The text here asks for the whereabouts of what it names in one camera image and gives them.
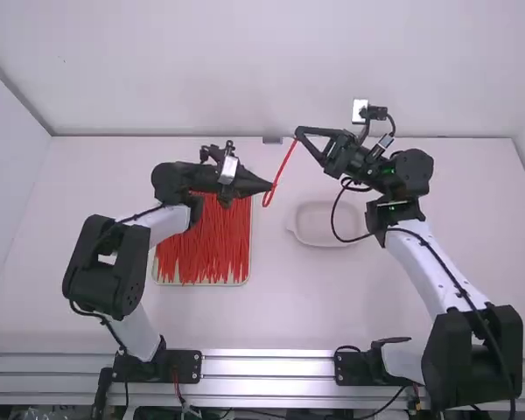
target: wire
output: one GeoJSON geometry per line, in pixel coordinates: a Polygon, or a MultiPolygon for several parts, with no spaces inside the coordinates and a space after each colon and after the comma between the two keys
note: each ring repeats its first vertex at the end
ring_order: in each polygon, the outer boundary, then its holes
{"type": "Polygon", "coordinates": [[[377,416],[379,413],[381,413],[382,411],[386,410],[389,408],[389,406],[395,402],[395,400],[398,398],[398,396],[404,391],[404,389],[406,388],[406,386],[402,386],[399,388],[398,391],[396,391],[396,393],[391,397],[390,400],[388,400],[385,405],[383,405],[381,408],[377,409],[376,411],[370,413],[370,414],[366,414],[365,416],[362,416],[362,417],[354,417],[354,418],[344,418],[344,417],[336,417],[334,416],[333,414],[327,414],[325,417],[324,417],[324,420],[327,420],[327,419],[336,419],[336,420],[366,420],[368,418],[371,418],[371,417],[375,417],[377,416]]]}
{"type": "Polygon", "coordinates": [[[286,416],[282,416],[281,414],[265,413],[264,411],[259,411],[258,409],[234,409],[234,410],[244,411],[246,413],[255,413],[255,414],[260,414],[261,416],[268,416],[268,417],[274,417],[274,418],[287,418],[286,416]]]}
{"type": "Polygon", "coordinates": [[[348,346],[348,345],[346,345],[346,346],[340,346],[339,348],[337,348],[337,349],[334,351],[334,353],[336,354],[336,353],[338,353],[340,350],[354,350],[354,351],[357,352],[357,353],[361,353],[361,350],[360,350],[358,347],[356,347],[356,346],[348,346]]]}
{"type": "Polygon", "coordinates": [[[218,416],[218,417],[216,417],[214,419],[211,419],[211,420],[223,420],[224,418],[226,418],[228,416],[229,413],[231,413],[232,410],[233,410],[233,408],[227,409],[227,411],[224,414],[222,414],[221,416],[218,416]]]}
{"type": "Polygon", "coordinates": [[[494,353],[496,356],[496,359],[498,360],[498,364],[500,365],[500,369],[502,374],[504,375],[504,378],[506,380],[506,384],[509,390],[509,417],[508,420],[514,420],[515,418],[515,397],[514,397],[514,384],[511,382],[511,375],[508,371],[508,366],[506,365],[506,362],[504,361],[503,354],[501,353],[500,348],[498,347],[498,343],[496,342],[496,338],[490,331],[490,329],[487,327],[487,325],[484,322],[484,319],[480,315],[479,310],[475,306],[474,302],[469,297],[467,291],[461,284],[457,281],[457,278],[453,275],[453,273],[449,270],[447,265],[445,264],[444,260],[439,256],[439,254],[436,252],[436,250],[420,235],[416,232],[413,232],[408,229],[404,229],[402,227],[389,227],[387,229],[388,231],[396,231],[396,232],[404,232],[405,234],[414,236],[420,241],[420,245],[426,247],[431,254],[434,256],[434,258],[437,260],[439,265],[444,269],[445,274],[451,279],[451,282],[455,286],[455,288],[458,290],[461,297],[467,302],[467,304],[470,306],[472,313],[476,317],[476,319],[479,321],[480,327],[484,330],[484,334],[486,335],[486,339],[488,341],[488,344],[490,345],[490,350],[494,353]]]}
{"type": "Polygon", "coordinates": [[[118,344],[119,347],[126,353],[126,346],[123,344],[121,339],[119,339],[119,337],[116,335],[115,330],[113,329],[113,326],[109,323],[109,321],[104,315],[101,315],[100,313],[95,313],[95,312],[83,311],[81,308],[76,308],[77,304],[73,300],[70,300],[69,303],[70,303],[70,309],[72,309],[72,311],[74,311],[78,315],[81,315],[82,317],[92,317],[92,318],[99,319],[101,321],[101,324],[107,327],[108,331],[111,333],[111,335],[115,339],[116,344],[118,344]]]}
{"type": "Polygon", "coordinates": [[[387,119],[388,121],[391,123],[391,132],[388,133],[391,137],[394,137],[395,134],[396,134],[396,124],[395,124],[395,120],[393,119],[393,117],[391,116],[391,114],[387,113],[387,119]]]}
{"type": "Polygon", "coordinates": [[[348,188],[343,185],[342,186],[342,189],[340,190],[339,192],[339,195],[336,196],[336,199],[334,199],[334,202],[332,203],[332,210],[331,210],[331,229],[332,229],[332,234],[334,235],[334,237],[342,242],[342,243],[355,243],[357,241],[361,241],[362,239],[366,239],[368,238],[369,236],[372,236],[373,234],[363,234],[362,236],[357,236],[355,238],[352,238],[352,239],[344,239],[344,238],[341,238],[339,236],[339,234],[336,232],[336,228],[334,227],[334,213],[336,212],[336,207],[337,205],[339,204],[339,201],[340,201],[340,197],[342,197],[342,194],[344,193],[344,191],[346,191],[348,188]]]}
{"type": "Polygon", "coordinates": [[[340,184],[343,186],[344,189],[348,191],[354,191],[356,193],[367,193],[368,191],[372,190],[371,186],[364,186],[362,188],[359,188],[357,186],[350,186],[350,184],[356,185],[356,181],[354,181],[354,179],[350,177],[344,177],[343,179],[341,179],[340,184]]]}
{"type": "Polygon", "coordinates": [[[298,140],[294,138],[294,141],[291,142],[291,146],[288,149],[288,153],[286,153],[285,158],[282,161],[282,164],[280,164],[280,168],[278,169],[278,172],[276,173],[276,176],[274,177],[274,182],[272,183],[272,188],[270,191],[267,191],[262,196],[262,206],[268,207],[270,206],[270,202],[272,201],[272,198],[274,197],[274,191],[277,189],[278,186],[278,180],[280,179],[280,176],[282,175],[282,171],[284,170],[284,167],[288,163],[288,160],[290,159],[291,153],[296,148],[296,144],[298,144],[298,140]]]}
{"type": "Polygon", "coordinates": [[[183,397],[183,394],[181,394],[181,387],[179,386],[179,374],[177,373],[177,369],[174,367],[172,370],[172,376],[173,376],[173,387],[175,388],[175,395],[178,398],[178,401],[181,403],[181,405],[184,405],[186,400],[183,397]]]}
{"type": "Polygon", "coordinates": [[[129,409],[129,382],[124,378],[124,412],[129,409]]]}

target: red straw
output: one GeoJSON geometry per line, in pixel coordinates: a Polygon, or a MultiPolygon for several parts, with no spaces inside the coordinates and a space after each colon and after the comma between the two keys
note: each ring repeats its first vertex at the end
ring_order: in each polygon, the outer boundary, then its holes
{"type": "Polygon", "coordinates": [[[243,283],[249,275],[251,198],[235,199],[226,210],[213,194],[205,197],[200,221],[156,247],[157,277],[163,283],[211,283],[233,278],[243,283]]]}

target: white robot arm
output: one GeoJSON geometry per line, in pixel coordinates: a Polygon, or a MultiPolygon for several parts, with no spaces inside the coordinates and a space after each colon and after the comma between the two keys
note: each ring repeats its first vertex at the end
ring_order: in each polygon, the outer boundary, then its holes
{"type": "MultiPolygon", "coordinates": [[[[152,249],[163,240],[185,232],[189,228],[190,219],[191,208],[181,204],[161,207],[136,220],[129,220],[125,224],[148,228],[150,230],[149,249],[152,249]]],[[[111,318],[109,322],[130,355],[144,362],[153,359],[159,349],[161,336],[150,322],[142,304],[139,304],[122,321],[111,318]]]]}

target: white table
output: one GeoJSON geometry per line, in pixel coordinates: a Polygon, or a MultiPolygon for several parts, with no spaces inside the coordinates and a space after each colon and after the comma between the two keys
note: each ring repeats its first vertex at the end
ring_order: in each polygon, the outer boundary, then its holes
{"type": "MultiPolygon", "coordinates": [[[[288,144],[234,140],[249,169],[274,177],[288,144]]],[[[0,402],[91,403],[96,373],[116,345],[96,322],[74,315],[60,292],[82,222],[93,213],[149,207],[151,169],[163,161],[196,161],[199,147],[213,142],[53,141],[0,279],[0,372],[8,373],[0,374],[0,402]]],[[[431,193],[421,204],[439,242],[495,304],[513,305],[525,325],[525,173],[511,140],[397,139],[393,150],[409,147],[435,158],[431,193]]],[[[338,181],[299,145],[271,207],[255,201],[246,285],[158,286],[148,273],[143,303],[168,346],[204,349],[208,356],[206,377],[185,389],[198,404],[355,408],[379,406],[393,394],[336,387],[328,358],[343,344],[367,348],[395,335],[425,340],[431,321],[409,279],[374,239],[308,248],[284,229],[300,200],[332,199],[338,190],[338,181]]],[[[362,229],[365,202],[373,197],[350,198],[361,210],[362,229]]],[[[164,385],[130,390],[140,404],[175,403],[164,385]]],[[[112,396],[121,403],[116,385],[112,396]]],[[[508,404],[491,406],[506,410],[508,404]]],[[[525,410],[525,385],[519,408],[525,410]]]]}

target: black cable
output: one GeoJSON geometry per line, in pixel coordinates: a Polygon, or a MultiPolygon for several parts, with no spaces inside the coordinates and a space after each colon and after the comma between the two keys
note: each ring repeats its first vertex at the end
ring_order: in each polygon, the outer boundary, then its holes
{"type": "Polygon", "coordinates": [[[107,318],[103,315],[101,315],[100,313],[95,313],[95,312],[88,312],[88,311],[83,311],[82,309],[78,309],[76,308],[76,303],[73,301],[73,300],[70,300],[70,309],[72,309],[72,311],[74,311],[75,313],[77,313],[78,315],[81,315],[82,317],[92,317],[92,318],[97,318],[101,321],[101,324],[103,326],[106,326],[108,331],[111,333],[111,335],[113,336],[113,338],[115,339],[116,341],[116,344],[119,345],[119,347],[124,351],[126,352],[126,346],[123,344],[123,342],[121,341],[121,339],[118,338],[118,336],[116,335],[115,333],[115,330],[113,330],[113,326],[111,326],[111,324],[109,323],[109,321],[107,320],[107,318]]]}
{"type": "Polygon", "coordinates": [[[124,412],[129,409],[129,382],[124,378],[124,412]]]}
{"type": "Polygon", "coordinates": [[[343,179],[341,179],[340,184],[345,190],[354,191],[356,193],[367,193],[368,191],[372,190],[371,186],[363,186],[363,187],[350,186],[350,184],[357,185],[356,181],[354,181],[354,179],[350,177],[344,177],[343,179]]]}
{"type": "Polygon", "coordinates": [[[229,413],[231,413],[231,411],[233,410],[233,408],[231,409],[228,409],[224,414],[222,414],[221,416],[217,416],[216,418],[210,418],[210,420],[223,420],[224,418],[226,418],[228,416],[229,413]]]}
{"type": "Polygon", "coordinates": [[[336,417],[334,416],[333,414],[327,414],[325,417],[324,417],[324,420],[328,420],[328,419],[335,419],[335,420],[366,420],[368,418],[371,418],[371,417],[375,417],[377,416],[379,413],[381,413],[382,411],[386,410],[389,408],[389,406],[395,402],[395,400],[398,398],[398,396],[404,391],[404,389],[406,388],[406,386],[403,386],[403,387],[400,387],[398,391],[396,391],[396,393],[391,397],[390,400],[388,400],[385,405],[383,405],[381,408],[377,409],[376,411],[374,411],[373,413],[370,413],[370,414],[366,414],[365,416],[362,416],[362,417],[354,417],[354,418],[344,418],[344,417],[336,417]]]}
{"type": "Polygon", "coordinates": [[[394,137],[395,134],[396,134],[396,124],[395,124],[395,120],[393,119],[393,117],[391,116],[391,114],[387,113],[387,119],[388,121],[391,123],[391,132],[388,133],[391,137],[394,137]]]}
{"type": "Polygon", "coordinates": [[[342,186],[342,189],[340,190],[339,192],[339,195],[336,196],[336,199],[334,200],[334,203],[332,203],[332,210],[331,210],[331,229],[332,229],[332,234],[334,235],[334,237],[342,242],[342,243],[354,243],[354,242],[357,242],[357,241],[361,241],[362,239],[366,239],[368,238],[369,236],[372,236],[373,234],[363,234],[362,236],[357,236],[355,238],[352,238],[352,239],[344,239],[344,238],[341,238],[339,236],[339,234],[337,234],[336,232],[336,228],[334,227],[334,213],[336,212],[336,206],[339,204],[339,200],[340,200],[340,197],[342,196],[342,194],[344,193],[344,191],[346,191],[347,188],[343,185],[342,186]]]}
{"type": "Polygon", "coordinates": [[[334,353],[338,353],[340,350],[354,350],[355,352],[358,352],[358,353],[361,353],[361,350],[356,347],[356,346],[349,346],[349,345],[346,345],[346,346],[340,346],[339,348],[337,348],[334,353]]]}
{"type": "Polygon", "coordinates": [[[511,382],[511,375],[509,374],[508,366],[506,365],[506,362],[504,361],[504,356],[501,353],[500,348],[498,347],[498,343],[496,342],[496,338],[494,337],[494,335],[492,334],[490,329],[485,324],[484,319],[480,315],[479,310],[477,309],[477,307],[475,306],[474,302],[469,297],[469,295],[466,292],[465,288],[463,286],[461,286],[461,284],[457,281],[457,278],[449,270],[449,268],[445,264],[444,260],[439,256],[439,254],[436,252],[436,250],[420,234],[417,234],[416,232],[413,232],[411,230],[404,229],[404,228],[401,228],[401,227],[389,227],[387,229],[387,232],[388,231],[404,232],[405,234],[408,234],[408,235],[411,235],[411,236],[414,236],[415,238],[417,238],[420,241],[420,245],[426,247],[431,252],[431,254],[434,256],[434,258],[437,260],[437,262],[441,266],[441,268],[444,269],[445,274],[447,274],[447,276],[451,279],[451,282],[453,283],[455,288],[458,290],[458,292],[461,295],[461,297],[467,302],[467,304],[469,305],[469,307],[472,310],[472,313],[474,314],[476,319],[479,321],[480,327],[484,330],[484,334],[486,335],[486,339],[487,339],[488,344],[490,346],[489,348],[494,353],[494,355],[496,356],[496,359],[498,360],[498,363],[500,364],[501,372],[504,375],[504,378],[506,379],[506,384],[507,384],[507,387],[508,387],[508,390],[509,390],[509,418],[508,418],[508,420],[514,420],[514,418],[515,418],[515,411],[516,411],[515,397],[514,397],[514,384],[511,382]]]}
{"type": "Polygon", "coordinates": [[[268,416],[268,417],[274,417],[274,418],[287,418],[286,416],[282,416],[281,414],[265,413],[264,411],[259,411],[258,409],[234,409],[234,410],[244,411],[246,413],[255,413],[255,414],[260,414],[261,416],[268,416]]]}

